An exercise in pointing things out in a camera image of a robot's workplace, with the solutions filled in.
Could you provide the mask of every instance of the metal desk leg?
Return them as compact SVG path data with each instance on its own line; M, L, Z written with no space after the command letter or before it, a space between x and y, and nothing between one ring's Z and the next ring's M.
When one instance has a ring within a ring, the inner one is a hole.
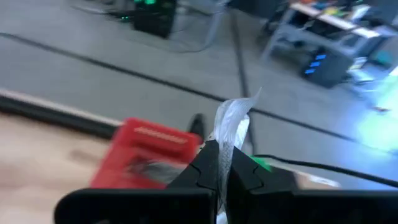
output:
M275 44L278 42L280 35L283 30L283 26L288 23L292 19L294 14L293 9L288 9L283 15L282 19L279 22L278 28L275 30L274 34L268 40L266 47L262 51L260 60L265 61L271 54L272 49L275 47Z

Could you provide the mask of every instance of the cable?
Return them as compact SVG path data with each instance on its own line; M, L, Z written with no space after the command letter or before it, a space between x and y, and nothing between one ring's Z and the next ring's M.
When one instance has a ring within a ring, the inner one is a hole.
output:
M82 0L69 0L67 2L69 3L70 7L80 10L80 11L83 11L83 12L87 12L90 14L97 14L97 15L108 14L108 11L105 9L102 9L100 7L97 8L97 7L84 6L80 3L78 3L78 1L82 1Z
M266 155L266 154L258 154L258 155L253 155L254 157L260 157L260 158L269 158L269 159L273 159L279 162L284 162L287 164L292 164L292 165L298 165L298 166L307 166L307 167L314 167L314 168L318 168L318 169L324 169L324 170L330 170L333 172L339 172L342 174L347 174L347 175L351 175L354 177L359 177L362 179L366 179L366 180L370 180L373 182L378 182L380 184L385 184L391 187L396 187L398 188L398 182L394 181L394 180L390 180L390 179L385 179L382 177L376 177L373 175L369 175L369 174L364 174L358 171L353 171L353 170L349 170L349 169L344 169L344 168L340 168L340 167L335 167L335 166L329 166L329 165L325 165L325 164L317 164L314 162L302 162L302 161L293 161L290 159L283 159L283 158L279 158L277 156L273 156L273 155Z

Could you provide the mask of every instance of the black cable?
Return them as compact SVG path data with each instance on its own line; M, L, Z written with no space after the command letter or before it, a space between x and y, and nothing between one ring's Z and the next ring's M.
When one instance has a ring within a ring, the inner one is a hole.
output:
M394 181L394 180L390 180L390 179L385 179L382 177L376 177L373 175L369 175L369 174L364 174L358 171L353 171L353 170L349 170L349 169L344 169L341 167L335 167L335 166L330 166L330 165L325 165L325 164L317 164L314 162L302 162L302 161L293 161L290 159L283 159L283 158L279 158L277 156L273 156L273 155L265 155L265 154L258 154L258 155L254 155L255 157L260 157L260 158L269 158L269 159L274 159L276 161L279 162L284 162L287 164L292 164L292 165L298 165L298 166L307 166L307 167L314 167L314 168L318 168L318 169L324 169L324 170L330 170L333 172L339 172L342 174L347 174L347 175L351 175L354 177L359 177L362 179L366 179L366 180L370 180L373 182L378 182L380 184L385 184L391 187L397 187L398 188L398 182Z

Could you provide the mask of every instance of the red container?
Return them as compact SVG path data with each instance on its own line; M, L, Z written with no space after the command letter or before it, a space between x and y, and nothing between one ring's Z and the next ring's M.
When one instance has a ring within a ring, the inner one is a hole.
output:
M157 160L189 164L197 153L195 134L129 118L114 136L111 149L91 181L91 188L162 189L165 184L129 172L132 162Z

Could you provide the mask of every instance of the wooden table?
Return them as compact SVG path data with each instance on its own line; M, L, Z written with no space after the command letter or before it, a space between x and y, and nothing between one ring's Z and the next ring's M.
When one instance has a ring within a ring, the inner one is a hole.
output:
M0 89L0 96L101 121L121 121ZM53 209L67 193L88 186L109 140L0 112L0 223L53 223ZM303 189L336 189L338 183L291 170Z

